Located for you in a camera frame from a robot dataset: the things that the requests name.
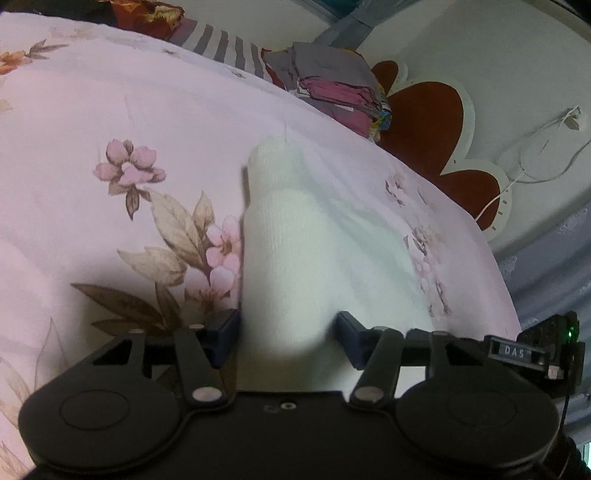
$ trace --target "gray striped cloth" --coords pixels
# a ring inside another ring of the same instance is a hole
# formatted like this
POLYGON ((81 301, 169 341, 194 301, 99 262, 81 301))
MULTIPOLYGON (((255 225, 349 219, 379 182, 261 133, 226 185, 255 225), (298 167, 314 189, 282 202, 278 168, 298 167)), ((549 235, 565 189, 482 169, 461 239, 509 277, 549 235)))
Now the gray striped cloth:
POLYGON ((168 41, 208 59, 272 81, 259 47, 205 22, 183 18, 168 41))

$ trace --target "white cord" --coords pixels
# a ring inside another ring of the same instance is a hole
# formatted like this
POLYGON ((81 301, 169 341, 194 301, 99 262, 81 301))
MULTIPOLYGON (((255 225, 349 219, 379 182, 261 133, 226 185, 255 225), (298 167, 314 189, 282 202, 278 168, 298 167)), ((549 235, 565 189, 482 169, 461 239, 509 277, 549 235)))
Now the white cord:
MULTIPOLYGON (((529 136, 529 141, 531 142, 531 140, 542 130, 544 130, 545 128, 548 128, 550 125, 555 124, 556 122, 558 122, 558 126, 556 127, 556 129, 554 129, 554 131, 550 134, 550 136, 548 137, 548 140, 546 140, 544 146, 542 146, 542 148, 540 149, 540 152, 538 153, 538 155, 536 157, 534 157, 532 159, 535 160, 537 158, 540 157, 540 155, 542 154, 542 152, 544 151, 544 149, 546 148, 546 146, 548 146, 548 143, 550 142, 550 140, 552 139, 552 137, 554 136, 554 134, 558 131, 558 129, 562 126, 562 124, 564 122, 566 122, 566 119, 571 115, 571 113, 573 113, 575 110, 579 109, 580 106, 577 105, 573 108, 571 108, 565 115, 563 115, 562 117, 559 117, 555 120, 552 120, 551 122, 548 122, 547 124, 545 124, 543 127, 540 127, 539 129, 537 129, 534 133, 532 133, 529 136)), ((572 156, 572 158, 570 159, 570 162, 568 163, 568 165, 566 166, 566 168, 560 172, 558 175, 555 175, 554 177, 550 178, 550 179, 544 179, 544 180, 540 180, 540 179, 536 179, 535 177, 532 177, 530 175, 528 175, 525 171, 525 168, 523 166, 523 163, 521 162, 521 150, 522 150, 522 146, 519 147, 519 167, 522 170, 521 174, 514 180, 511 181, 511 183, 509 185, 507 185, 503 191, 500 192, 500 194, 498 194, 495 198, 493 198, 490 202, 488 202, 486 204, 486 206, 481 210, 481 212, 478 214, 478 216, 476 217, 475 221, 478 221, 480 219, 480 217, 484 214, 484 212, 486 212, 486 209, 488 207, 490 207, 493 203, 495 203, 498 199, 501 198, 501 196, 505 193, 508 192, 509 189, 515 184, 517 183, 521 177, 523 176, 528 176, 529 178, 535 180, 535 181, 526 181, 526 182, 521 182, 521 183, 544 183, 550 180, 555 180, 559 177, 561 177, 562 175, 564 175, 567 170, 573 165, 574 161, 576 160, 576 158, 579 156, 579 154, 591 143, 591 140, 589 140, 587 143, 585 143, 585 145, 582 146, 582 148, 579 148, 579 150, 577 150, 577 152, 572 156)))

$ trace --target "bed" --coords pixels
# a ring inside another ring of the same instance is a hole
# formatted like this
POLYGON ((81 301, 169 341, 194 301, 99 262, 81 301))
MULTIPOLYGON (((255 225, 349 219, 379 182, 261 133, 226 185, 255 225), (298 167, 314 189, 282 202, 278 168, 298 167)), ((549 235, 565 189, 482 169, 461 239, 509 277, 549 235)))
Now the bed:
POLYGON ((0 479, 32 465, 26 397, 133 328, 240 306, 238 388, 345 393, 359 373, 330 338, 339 310, 520 331, 470 215, 272 83, 38 15, 0 15, 0 48, 0 479))

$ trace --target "gray curtain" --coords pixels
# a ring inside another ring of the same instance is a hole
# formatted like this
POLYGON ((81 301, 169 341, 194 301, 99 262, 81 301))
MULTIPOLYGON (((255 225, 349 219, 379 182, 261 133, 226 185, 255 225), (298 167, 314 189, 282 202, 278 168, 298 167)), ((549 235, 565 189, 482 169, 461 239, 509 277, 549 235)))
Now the gray curtain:
POLYGON ((321 33, 314 43, 356 50, 373 28, 418 0, 362 0, 359 6, 321 33))
POLYGON ((526 329, 570 310, 586 344, 583 383, 571 398, 565 432, 578 444, 591 442, 591 202, 534 242, 499 263, 526 329))

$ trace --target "pink flower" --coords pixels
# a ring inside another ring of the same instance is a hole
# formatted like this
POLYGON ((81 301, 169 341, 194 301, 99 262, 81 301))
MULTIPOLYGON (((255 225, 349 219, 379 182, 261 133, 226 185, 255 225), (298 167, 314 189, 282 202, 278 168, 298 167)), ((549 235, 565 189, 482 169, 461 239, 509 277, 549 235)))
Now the pink flower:
POLYGON ((197 268, 190 268, 185 276, 185 299, 198 302, 205 315, 229 308, 228 294, 235 281, 234 273, 225 267, 214 268, 209 278, 197 268))
POLYGON ((108 181, 109 193, 125 193, 140 183, 158 183, 166 178, 161 168, 153 168, 156 162, 156 150, 148 147, 134 148, 129 140, 112 140, 107 145, 108 162, 99 163, 94 175, 99 180, 108 181))
POLYGON ((207 229, 207 237, 214 245, 205 252, 209 266, 225 267, 237 275, 240 270, 242 250, 238 220, 230 215, 223 221, 222 228, 210 225, 207 229))

